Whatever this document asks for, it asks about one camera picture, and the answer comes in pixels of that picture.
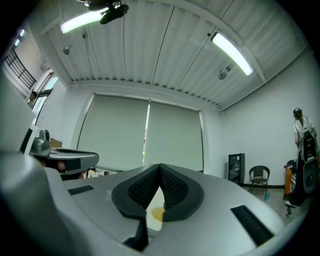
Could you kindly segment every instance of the ceiling panel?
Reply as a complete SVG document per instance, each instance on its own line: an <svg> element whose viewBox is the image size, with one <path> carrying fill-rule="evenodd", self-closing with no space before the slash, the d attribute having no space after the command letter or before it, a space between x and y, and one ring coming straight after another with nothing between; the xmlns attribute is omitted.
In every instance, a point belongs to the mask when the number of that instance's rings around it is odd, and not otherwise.
<svg viewBox="0 0 320 256"><path fill-rule="evenodd" d="M87 31L88 42L92 41L93 46L91 56L97 60L99 70L96 70L96 66L92 68L102 74L104 79L126 80L124 18L115 19L106 25L93 22L87 26Z"/></svg>
<svg viewBox="0 0 320 256"><path fill-rule="evenodd" d="M225 80L216 81L215 78L218 77L220 70L224 70L232 62L228 55L208 40L182 80L179 90L206 98L206 92L211 87L217 86L219 82L225 82Z"/></svg>
<svg viewBox="0 0 320 256"><path fill-rule="evenodd" d="M45 25L57 15L68 21L87 12L75 0L46 2L52 5L47 8L52 12L43 12ZM213 44L214 31L223 34L223 27L229 26L228 38L244 42L266 79L285 68L307 44L294 21L271 0L188 1L222 19L221 27L218 21L212 24L206 20L208 16L205 19L165 2L130 0L128 13L106 25L93 22L62 34L58 24L44 36L49 37L72 80L124 80L161 86L221 109L261 86L262 79L256 70L246 76ZM66 46L70 47L69 55L63 53ZM226 72L223 80L218 79L220 71Z"/></svg>
<svg viewBox="0 0 320 256"><path fill-rule="evenodd" d="M273 75L270 69L275 65L278 70L286 65L282 52L294 59L297 52L286 49L302 49L306 44L298 26L275 1L234 1L223 20L245 41L267 76Z"/></svg>
<svg viewBox="0 0 320 256"><path fill-rule="evenodd" d="M175 7L156 64L153 84L176 89L215 26Z"/></svg>
<svg viewBox="0 0 320 256"><path fill-rule="evenodd" d="M224 15L233 1L234 0L193 0L193 2L212 11L218 17L222 17Z"/></svg>
<svg viewBox="0 0 320 256"><path fill-rule="evenodd" d="M162 39L173 6L150 1L130 1L124 16L124 57L128 81L151 84Z"/></svg>
<svg viewBox="0 0 320 256"><path fill-rule="evenodd" d="M55 53L58 55L62 65L67 70L72 80L83 80L80 69L75 65L71 59L72 56L67 56L63 53L63 48L68 44L65 41L65 37L61 33L60 27L56 26L50 30L47 34L49 40L54 48Z"/></svg>

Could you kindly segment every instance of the mesh panel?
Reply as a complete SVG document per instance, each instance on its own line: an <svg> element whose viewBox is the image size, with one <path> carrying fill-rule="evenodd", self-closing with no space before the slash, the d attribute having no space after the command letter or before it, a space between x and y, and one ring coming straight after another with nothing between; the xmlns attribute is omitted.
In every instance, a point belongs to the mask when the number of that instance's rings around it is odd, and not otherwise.
<svg viewBox="0 0 320 256"><path fill-rule="evenodd" d="M138 205L147 209L159 188L159 178L158 169L150 172L129 187L129 197Z"/></svg>
<svg viewBox="0 0 320 256"><path fill-rule="evenodd" d="M189 192L188 185L170 172L160 169L160 187L164 195L165 208L169 209L185 199Z"/></svg>

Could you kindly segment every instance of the yellow object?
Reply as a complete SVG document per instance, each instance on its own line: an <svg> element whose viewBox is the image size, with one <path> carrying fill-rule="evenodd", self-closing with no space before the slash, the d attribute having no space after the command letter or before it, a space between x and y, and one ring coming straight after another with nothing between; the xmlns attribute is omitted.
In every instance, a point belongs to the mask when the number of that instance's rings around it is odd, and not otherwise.
<svg viewBox="0 0 320 256"><path fill-rule="evenodd" d="M163 222L164 212L165 212L165 209L164 209L163 207L156 207L156 208L154 208L154 209L151 211L152 216L153 216L157 221L160 221L160 222Z"/></svg>

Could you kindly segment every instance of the white wall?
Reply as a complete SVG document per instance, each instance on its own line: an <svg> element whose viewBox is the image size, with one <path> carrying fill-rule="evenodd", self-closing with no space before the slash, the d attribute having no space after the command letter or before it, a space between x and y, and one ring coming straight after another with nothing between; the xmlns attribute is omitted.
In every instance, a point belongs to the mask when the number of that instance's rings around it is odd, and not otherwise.
<svg viewBox="0 0 320 256"><path fill-rule="evenodd" d="M89 89L67 89L57 81L48 97L36 124L46 129L50 137L62 142L64 148L77 149L78 138L85 115L88 99L92 97Z"/></svg>
<svg viewBox="0 0 320 256"><path fill-rule="evenodd" d="M36 126L39 129L46 129L50 133L50 138L61 141L63 137L62 116L67 89L57 81L52 93L46 100L42 111L40 112Z"/></svg>
<svg viewBox="0 0 320 256"><path fill-rule="evenodd" d="M202 127L204 173L220 178L225 176L224 128L222 116L217 111L200 112Z"/></svg>
<svg viewBox="0 0 320 256"><path fill-rule="evenodd" d="M24 40L14 51L25 68L38 81L45 72L41 70L40 66L46 61L38 48L28 22L24 24L23 29L25 30Z"/></svg>
<svg viewBox="0 0 320 256"><path fill-rule="evenodd" d="M225 158L245 153L244 182L257 165L270 169L269 185L285 183L284 165L297 157L293 110L301 108L320 132L320 69L309 49L271 83L223 111Z"/></svg>

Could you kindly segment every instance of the roller blind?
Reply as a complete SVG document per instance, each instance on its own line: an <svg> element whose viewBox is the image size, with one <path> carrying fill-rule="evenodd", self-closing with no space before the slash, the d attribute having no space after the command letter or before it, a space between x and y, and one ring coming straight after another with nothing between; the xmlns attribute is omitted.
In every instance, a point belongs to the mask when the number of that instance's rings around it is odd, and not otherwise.
<svg viewBox="0 0 320 256"><path fill-rule="evenodd" d="M142 166L148 101L95 96L78 149L99 154L100 167L126 171Z"/></svg>
<svg viewBox="0 0 320 256"><path fill-rule="evenodd" d="M159 163L203 169L198 112L151 102L144 165Z"/></svg>

